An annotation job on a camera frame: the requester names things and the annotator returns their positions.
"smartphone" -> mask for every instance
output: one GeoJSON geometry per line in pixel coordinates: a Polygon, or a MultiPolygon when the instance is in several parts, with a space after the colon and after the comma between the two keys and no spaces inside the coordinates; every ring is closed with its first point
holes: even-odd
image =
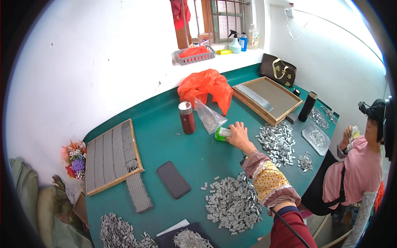
{"type": "Polygon", "coordinates": [[[189,184],[179,174],[171,161],[157,168],[157,173],[175,199],[189,192],[189,184]]]}

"hand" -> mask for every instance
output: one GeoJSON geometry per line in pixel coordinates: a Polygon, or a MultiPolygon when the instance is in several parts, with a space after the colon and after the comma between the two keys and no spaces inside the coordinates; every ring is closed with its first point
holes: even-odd
{"type": "Polygon", "coordinates": [[[352,127],[348,126],[344,131],[343,131],[343,139],[339,143],[340,149],[343,151],[347,148],[349,145],[349,138],[351,137],[351,132],[352,132],[352,127]]]}
{"type": "Polygon", "coordinates": [[[231,136],[226,137],[226,140],[230,144],[232,144],[236,148],[239,148],[248,156],[251,154],[251,152],[256,150],[254,144],[248,139],[248,130],[246,127],[244,127],[244,123],[237,121],[236,123],[234,123],[234,125],[230,125],[229,129],[231,131],[231,136]]]}

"black thermos bottle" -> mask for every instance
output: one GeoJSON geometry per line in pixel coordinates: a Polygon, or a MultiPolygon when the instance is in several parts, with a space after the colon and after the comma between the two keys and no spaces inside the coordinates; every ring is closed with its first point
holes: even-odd
{"type": "Polygon", "coordinates": [[[298,116],[300,121],[305,122],[307,119],[307,116],[309,115],[310,111],[312,111],[312,108],[314,107],[314,103],[317,100],[317,94],[314,91],[310,91],[309,95],[306,98],[306,101],[304,102],[303,108],[298,116]]]}

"plastic basket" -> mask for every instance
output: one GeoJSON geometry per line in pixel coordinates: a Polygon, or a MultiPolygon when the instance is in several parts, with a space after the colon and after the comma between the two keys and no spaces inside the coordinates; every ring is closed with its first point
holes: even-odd
{"type": "Polygon", "coordinates": [[[212,49],[212,47],[207,46],[207,45],[205,45],[205,47],[210,52],[207,52],[205,54],[193,55],[193,56],[189,56],[189,57],[185,57],[185,58],[180,58],[178,56],[178,54],[180,54],[181,52],[185,51],[187,48],[179,50],[179,51],[175,51],[174,52],[175,60],[181,65],[187,65],[187,64],[199,62],[199,61],[202,61],[202,60],[210,60],[210,59],[215,58],[216,52],[212,49]]]}

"black bag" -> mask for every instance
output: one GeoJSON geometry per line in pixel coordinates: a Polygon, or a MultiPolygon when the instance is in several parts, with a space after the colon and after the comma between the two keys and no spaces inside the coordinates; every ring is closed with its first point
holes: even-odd
{"type": "Polygon", "coordinates": [[[266,76],[273,81],[285,85],[288,87],[293,87],[295,82],[295,74],[297,68],[276,56],[270,54],[263,54],[262,64],[260,65],[260,74],[266,76]]]}

